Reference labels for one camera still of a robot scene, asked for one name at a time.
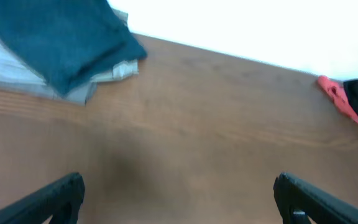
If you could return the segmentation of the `folded grey trousers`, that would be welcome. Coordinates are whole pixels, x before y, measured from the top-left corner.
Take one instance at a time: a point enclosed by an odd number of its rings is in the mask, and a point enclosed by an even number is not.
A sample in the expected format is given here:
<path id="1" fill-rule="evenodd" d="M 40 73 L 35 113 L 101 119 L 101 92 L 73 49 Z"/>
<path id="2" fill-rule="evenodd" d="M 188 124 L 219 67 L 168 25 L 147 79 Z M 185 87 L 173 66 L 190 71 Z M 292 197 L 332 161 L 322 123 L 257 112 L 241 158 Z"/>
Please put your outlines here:
<path id="1" fill-rule="evenodd" d="M 97 84 L 89 83 L 72 90 L 65 96 L 61 96 L 51 87 L 45 85 L 0 82 L 0 90 L 16 91 L 50 100 L 68 101 L 78 105 L 85 105 L 94 95 L 96 88 Z"/>

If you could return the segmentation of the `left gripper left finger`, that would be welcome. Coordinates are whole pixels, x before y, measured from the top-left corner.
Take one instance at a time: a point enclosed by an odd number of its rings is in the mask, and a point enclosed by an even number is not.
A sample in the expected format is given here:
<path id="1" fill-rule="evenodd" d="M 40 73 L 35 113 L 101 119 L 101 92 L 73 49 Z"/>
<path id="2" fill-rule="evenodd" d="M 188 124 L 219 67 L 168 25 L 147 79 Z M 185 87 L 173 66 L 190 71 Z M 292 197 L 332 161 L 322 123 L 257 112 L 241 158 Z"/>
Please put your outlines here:
<path id="1" fill-rule="evenodd" d="M 76 224 L 85 197 L 81 174 L 74 172 L 0 210 L 0 224 Z"/>

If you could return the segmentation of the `red garment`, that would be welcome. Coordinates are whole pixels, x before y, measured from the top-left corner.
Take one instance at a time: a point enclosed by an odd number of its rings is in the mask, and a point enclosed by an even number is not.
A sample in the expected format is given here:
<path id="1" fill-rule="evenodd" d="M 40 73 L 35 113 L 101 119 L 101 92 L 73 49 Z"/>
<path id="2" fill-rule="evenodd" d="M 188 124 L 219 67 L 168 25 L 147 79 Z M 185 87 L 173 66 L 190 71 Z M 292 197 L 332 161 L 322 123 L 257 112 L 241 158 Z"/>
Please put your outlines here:
<path id="1" fill-rule="evenodd" d="M 329 96 L 335 107 L 358 125 L 358 115 L 349 104 L 344 88 L 338 82 L 324 75 L 318 77 L 317 83 Z"/>

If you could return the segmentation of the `navy blue shorts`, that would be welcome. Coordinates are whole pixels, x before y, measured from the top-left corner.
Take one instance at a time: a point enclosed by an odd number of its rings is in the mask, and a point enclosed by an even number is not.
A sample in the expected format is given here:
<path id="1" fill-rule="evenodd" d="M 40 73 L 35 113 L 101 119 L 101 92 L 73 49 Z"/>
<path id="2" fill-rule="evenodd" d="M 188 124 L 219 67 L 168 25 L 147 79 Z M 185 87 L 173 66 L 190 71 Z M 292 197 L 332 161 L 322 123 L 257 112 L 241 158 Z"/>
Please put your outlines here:
<path id="1" fill-rule="evenodd" d="M 62 96 L 147 57 L 107 0 L 0 0 L 0 40 Z"/>

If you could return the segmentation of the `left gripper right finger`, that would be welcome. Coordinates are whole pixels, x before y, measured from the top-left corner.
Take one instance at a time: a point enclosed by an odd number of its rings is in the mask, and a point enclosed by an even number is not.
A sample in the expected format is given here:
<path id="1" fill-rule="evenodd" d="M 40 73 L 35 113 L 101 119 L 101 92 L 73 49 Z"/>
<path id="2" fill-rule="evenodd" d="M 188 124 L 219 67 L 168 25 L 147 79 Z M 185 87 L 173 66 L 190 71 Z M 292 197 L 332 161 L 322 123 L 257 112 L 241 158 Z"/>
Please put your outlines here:
<path id="1" fill-rule="evenodd" d="M 358 224 L 358 209 L 297 176 L 282 172 L 273 196 L 283 224 Z"/>

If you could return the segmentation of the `folded khaki trousers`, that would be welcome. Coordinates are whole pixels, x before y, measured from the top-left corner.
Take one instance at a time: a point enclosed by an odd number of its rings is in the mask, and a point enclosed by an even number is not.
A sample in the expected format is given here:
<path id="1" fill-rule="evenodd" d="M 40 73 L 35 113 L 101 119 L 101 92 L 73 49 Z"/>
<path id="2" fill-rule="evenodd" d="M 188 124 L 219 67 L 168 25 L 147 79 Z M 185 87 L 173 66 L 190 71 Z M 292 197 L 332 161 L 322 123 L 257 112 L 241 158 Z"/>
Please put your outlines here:
<path id="1" fill-rule="evenodd" d="M 117 15 L 117 17 L 120 18 L 120 20 L 127 26 L 128 14 L 126 12 L 122 12 L 117 9 L 112 8 L 112 10 L 115 13 L 115 15 Z M 125 79 L 131 75 L 138 73 L 139 71 L 138 62 L 139 60 L 133 60 L 130 62 L 127 61 L 120 62 L 119 64 L 115 65 L 113 68 L 105 72 L 101 72 L 94 75 L 93 77 L 91 77 L 90 81 L 78 87 L 81 87 L 89 83 L 111 82 L 111 81 Z M 1 40 L 0 40 L 0 82 L 36 84 L 36 85 L 45 85 L 51 87 L 49 84 L 47 84 L 47 82 L 41 75 L 39 75 L 34 69 L 26 65 L 19 57 L 15 56 L 7 47 L 5 47 L 1 42 Z"/>

